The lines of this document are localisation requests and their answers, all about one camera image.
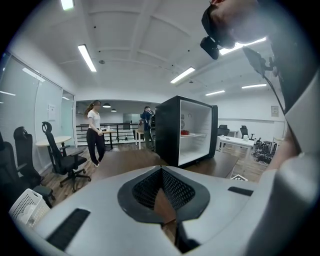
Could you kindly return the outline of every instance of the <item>woman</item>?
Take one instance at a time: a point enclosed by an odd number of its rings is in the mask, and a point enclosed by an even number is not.
[[[105,154],[105,140],[102,131],[100,130],[100,115],[99,109],[101,101],[93,101],[84,111],[84,116],[89,120],[89,129],[86,133],[86,142],[90,153],[91,161],[96,167],[99,166]],[[95,145],[99,154],[99,159],[96,158]]]

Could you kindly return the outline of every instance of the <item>red object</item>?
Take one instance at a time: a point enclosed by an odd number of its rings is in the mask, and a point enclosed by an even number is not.
[[[181,135],[189,135],[190,132],[188,130],[181,130],[180,134]]]

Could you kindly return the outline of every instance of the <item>ceiling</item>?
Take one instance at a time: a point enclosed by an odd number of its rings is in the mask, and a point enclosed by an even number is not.
[[[240,93],[241,86],[262,81],[242,50],[213,60],[201,49],[208,5],[208,0],[75,0],[74,8],[64,11],[59,0],[50,0],[34,11],[23,32],[77,84],[77,99],[127,100],[138,90],[151,102],[175,95],[204,101],[206,93]],[[80,55],[81,44],[96,73]],[[271,55],[268,40],[250,47],[264,58]],[[188,79],[170,84],[189,67],[195,72]],[[99,94],[86,98],[88,88]]]

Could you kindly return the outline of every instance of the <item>white t-shirt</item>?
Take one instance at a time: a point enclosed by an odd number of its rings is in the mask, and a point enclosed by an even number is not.
[[[92,124],[94,125],[95,128],[100,129],[100,114],[94,112],[93,110],[90,110],[88,113],[88,118],[92,118],[93,122]]]

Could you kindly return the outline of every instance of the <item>black camera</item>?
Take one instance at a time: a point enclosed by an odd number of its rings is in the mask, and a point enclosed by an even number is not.
[[[219,57],[218,45],[211,39],[210,36],[207,36],[202,39],[200,46],[205,50],[207,54],[211,56],[212,59],[217,60]]]

